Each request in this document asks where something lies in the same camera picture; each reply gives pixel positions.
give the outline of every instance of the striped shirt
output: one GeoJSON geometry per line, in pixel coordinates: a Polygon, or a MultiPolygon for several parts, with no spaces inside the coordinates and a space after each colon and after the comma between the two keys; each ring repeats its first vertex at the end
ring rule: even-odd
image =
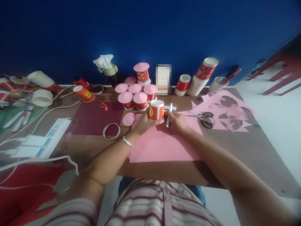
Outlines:
{"type": "MultiPolygon", "coordinates": [[[[94,226],[98,215],[93,202],[78,198],[54,209],[43,225],[94,226]]],[[[118,198],[106,225],[222,224],[184,184],[134,179],[118,198]]]]}

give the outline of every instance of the blue jeans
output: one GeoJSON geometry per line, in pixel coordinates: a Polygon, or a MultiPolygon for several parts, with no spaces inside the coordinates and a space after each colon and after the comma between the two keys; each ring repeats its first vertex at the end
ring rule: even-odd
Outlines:
{"type": "MultiPolygon", "coordinates": [[[[122,194],[122,192],[130,184],[130,182],[132,182],[133,179],[134,179],[133,177],[122,177],[120,184],[119,184],[119,188],[118,188],[118,196],[120,196],[122,194]]],[[[204,206],[206,206],[206,199],[205,199],[204,193],[201,190],[201,187],[196,186],[196,185],[186,185],[186,186],[192,191],[193,194],[195,194],[196,197],[198,197],[198,199],[201,201],[201,203],[204,206]]]]}

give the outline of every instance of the wooden table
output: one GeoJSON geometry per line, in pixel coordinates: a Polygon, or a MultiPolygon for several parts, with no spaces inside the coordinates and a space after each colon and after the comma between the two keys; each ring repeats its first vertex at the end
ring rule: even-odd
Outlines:
{"type": "MultiPolygon", "coordinates": [[[[241,98],[236,89],[228,89],[228,91],[241,98]]],[[[112,88],[107,88],[106,92],[96,97],[94,101],[117,101],[117,97],[118,95],[112,88]]],[[[177,107],[177,111],[191,109],[191,100],[199,104],[196,97],[190,96],[160,96],[158,99],[163,100],[166,105],[172,102],[177,107]]],[[[51,107],[69,106],[76,101],[78,101],[78,96],[70,95],[63,99],[57,99],[51,107]]],[[[41,122],[35,134],[45,135],[57,118],[73,117],[79,106],[80,104],[77,104],[74,107],[58,109],[50,113],[41,122]]],[[[131,112],[135,114],[141,113],[137,110],[131,112]]],[[[248,114],[248,117],[249,123],[258,125],[251,113],[248,114]]],[[[120,128],[120,137],[130,130],[130,127],[124,126],[122,122],[120,128]]],[[[205,137],[232,153],[254,171],[278,195],[300,198],[300,186],[284,165],[263,130],[259,126],[249,126],[247,129],[249,132],[232,133],[231,131],[209,130],[201,127],[205,137]]],[[[78,163],[79,170],[81,171],[96,155],[113,142],[103,139],[102,136],[63,136],[51,157],[69,155],[78,163]]],[[[222,188],[222,185],[202,161],[129,163],[127,159],[119,170],[118,175],[222,188]]]]}

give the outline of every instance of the tape roll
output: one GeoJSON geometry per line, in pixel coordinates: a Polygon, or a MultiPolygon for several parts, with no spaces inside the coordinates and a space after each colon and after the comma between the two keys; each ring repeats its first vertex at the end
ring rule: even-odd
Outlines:
{"type": "Polygon", "coordinates": [[[103,129],[103,138],[106,139],[106,140],[114,140],[114,139],[116,139],[116,138],[119,136],[119,134],[120,134],[120,126],[117,125],[117,127],[118,127],[118,133],[117,133],[117,135],[116,135],[115,137],[111,138],[111,139],[106,138],[106,130],[107,130],[107,128],[108,128],[109,126],[111,126],[111,125],[117,125],[117,124],[116,124],[116,123],[110,123],[110,124],[108,124],[108,125],[103,129]]]}

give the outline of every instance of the dark red paper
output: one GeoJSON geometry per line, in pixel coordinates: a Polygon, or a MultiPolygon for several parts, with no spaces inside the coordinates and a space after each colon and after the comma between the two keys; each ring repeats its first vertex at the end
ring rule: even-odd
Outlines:
{"type": "MultiPolygon", "coordinates": [[[[83,102],[72,118],[66,133],[102,136],[103,129],[108,124],[120,125],[123,110],[123,105],[119,102],[83,102]],[[108,106],[108,111],[101,107],[102,103],[108,106]]],[[[106,130],[107,136],[116,136],[117,133],[118,127],[115,125],[106,130]]]]}

